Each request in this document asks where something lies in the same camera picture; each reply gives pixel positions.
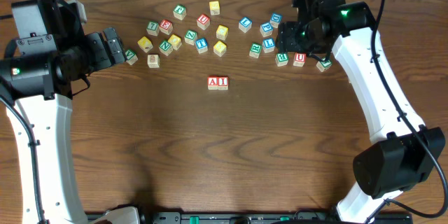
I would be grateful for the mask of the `red I block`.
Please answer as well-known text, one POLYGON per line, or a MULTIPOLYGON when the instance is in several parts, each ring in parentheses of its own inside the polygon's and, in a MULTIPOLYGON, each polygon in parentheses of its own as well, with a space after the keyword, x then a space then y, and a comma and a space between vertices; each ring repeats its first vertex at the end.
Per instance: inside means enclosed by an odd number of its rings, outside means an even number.
POLYGON ((229 88, 229 78, 227 76, 218 77, 218 89, 227 90, 229 88))

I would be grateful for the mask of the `red A block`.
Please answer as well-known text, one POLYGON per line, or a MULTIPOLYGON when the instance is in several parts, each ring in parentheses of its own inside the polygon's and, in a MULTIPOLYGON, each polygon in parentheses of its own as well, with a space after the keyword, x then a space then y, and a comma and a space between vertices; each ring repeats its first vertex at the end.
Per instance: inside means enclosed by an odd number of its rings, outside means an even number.
POLYGON ((207 78, 207 87, 209 90, 217 90, 218 89, 218 77, 217 76, 209 76, 207 78))

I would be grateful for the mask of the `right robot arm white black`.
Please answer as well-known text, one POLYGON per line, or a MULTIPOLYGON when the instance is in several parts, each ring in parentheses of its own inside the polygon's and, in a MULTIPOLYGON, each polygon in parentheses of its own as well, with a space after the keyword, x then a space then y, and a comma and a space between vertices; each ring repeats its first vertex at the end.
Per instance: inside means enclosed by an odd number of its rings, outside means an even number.
POLYGON ((403 192, 440 172, 445 136, 429 129, 404 95, 383 53, 379 18, 363 2, 296 1, 297 20, 280 24, 281 54, 304 53, 322 68, 340 63, 364 112, 371 146, 353 160, 355 184, 336 207, 337 219, 370 223, 403 192))

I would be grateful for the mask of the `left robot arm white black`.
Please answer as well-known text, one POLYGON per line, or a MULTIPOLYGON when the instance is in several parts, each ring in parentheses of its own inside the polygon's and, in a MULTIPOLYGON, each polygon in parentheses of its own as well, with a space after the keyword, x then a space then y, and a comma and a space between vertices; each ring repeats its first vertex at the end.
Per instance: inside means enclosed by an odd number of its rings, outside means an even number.
POLYGON ((71 151, 71 84, 123 63, 112 27, 85 35, 18 41, 22 56, 1 61, 1 101, 13 127, 20 165, 23 223, 89 223, 71 151))

